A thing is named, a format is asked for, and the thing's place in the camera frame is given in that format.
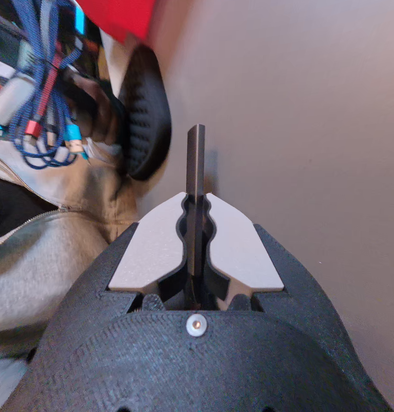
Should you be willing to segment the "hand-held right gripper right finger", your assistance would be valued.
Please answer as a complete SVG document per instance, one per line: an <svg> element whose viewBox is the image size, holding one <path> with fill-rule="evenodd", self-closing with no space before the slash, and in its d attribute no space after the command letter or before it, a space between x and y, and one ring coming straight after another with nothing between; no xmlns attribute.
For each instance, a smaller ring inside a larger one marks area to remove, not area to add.
<svg viewBox="0 0 394 412"><path fill-rule="evenodd" d="M281 292L284 284L252 221L212 193L206 196L213 234L206 249L207 288L220 310L233 298L257 292Z"/></svg>

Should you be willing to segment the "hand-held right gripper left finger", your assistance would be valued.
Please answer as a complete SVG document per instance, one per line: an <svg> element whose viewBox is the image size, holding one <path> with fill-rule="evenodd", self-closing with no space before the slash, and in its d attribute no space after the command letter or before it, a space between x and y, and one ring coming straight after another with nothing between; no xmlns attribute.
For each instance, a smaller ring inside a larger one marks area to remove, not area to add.
<svg viewBox="0 0 394 412"><path fill-rule="evenodd" d="M108 284L111 291L157 294L165 302L187 280L187 248L182 221L185 192L161 203L138 223Z"/></svg>

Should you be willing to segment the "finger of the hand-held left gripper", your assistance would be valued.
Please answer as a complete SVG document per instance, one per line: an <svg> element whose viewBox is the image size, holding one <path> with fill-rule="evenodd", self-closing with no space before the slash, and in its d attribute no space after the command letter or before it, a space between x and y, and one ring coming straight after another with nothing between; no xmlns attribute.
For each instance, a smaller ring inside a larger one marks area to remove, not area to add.
<svg viewBox="0 0 394 412"><path fill-rule="evenodd" d="M8 80L0 91L0 125L9 125L34 91L35 80L26 74L19 73Z"/></svg>

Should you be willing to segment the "person's left hand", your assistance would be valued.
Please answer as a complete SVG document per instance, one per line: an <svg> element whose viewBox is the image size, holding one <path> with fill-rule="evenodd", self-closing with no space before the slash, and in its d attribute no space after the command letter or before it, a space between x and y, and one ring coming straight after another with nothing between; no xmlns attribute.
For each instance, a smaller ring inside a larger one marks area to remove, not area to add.
<svg viewBox="0 0 394 412"><path fill-rule="evenodd" d="M71 121L83 138L106 145L122 145L126 137L126 111L111 83L83 76L67 68L60 77L61 90L71 111Z"/></svg>

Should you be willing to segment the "red bin with black divider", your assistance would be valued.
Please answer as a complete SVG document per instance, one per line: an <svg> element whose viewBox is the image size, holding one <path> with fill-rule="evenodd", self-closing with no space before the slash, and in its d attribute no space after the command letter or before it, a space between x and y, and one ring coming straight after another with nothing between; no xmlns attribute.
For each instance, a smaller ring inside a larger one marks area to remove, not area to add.
<svg viewBox="0 0 394 412"><path fill-rule="evenodd" d="M155 0L77 0L88 18L119 43L128 34L146 40Z"/></svg>

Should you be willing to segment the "black shirt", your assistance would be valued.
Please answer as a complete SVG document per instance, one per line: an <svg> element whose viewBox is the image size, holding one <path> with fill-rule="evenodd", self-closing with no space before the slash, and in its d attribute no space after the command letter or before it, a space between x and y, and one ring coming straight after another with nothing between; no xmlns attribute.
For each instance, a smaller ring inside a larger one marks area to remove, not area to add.
<svg viewBox="0 0 394 412"><path fill-rule="evenodd" d="M58 210L28 189L0 179L0 238L25 224L54 217Z"/></svg>

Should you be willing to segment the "grey zip hoodie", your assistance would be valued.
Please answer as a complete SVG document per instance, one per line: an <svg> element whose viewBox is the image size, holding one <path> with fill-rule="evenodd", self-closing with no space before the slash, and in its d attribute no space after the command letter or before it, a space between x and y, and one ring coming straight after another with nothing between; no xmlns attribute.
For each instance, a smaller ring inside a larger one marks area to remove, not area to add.
<svg viewBox="0 0 394 412"><path fill-rule="evenodd" d="M0 238L0 411L30 370L58 305L110 244L88 215L58 203L55 190L66 167L33 170L13 149L0 147L0 179L59 208L54 217Z"/></svg>

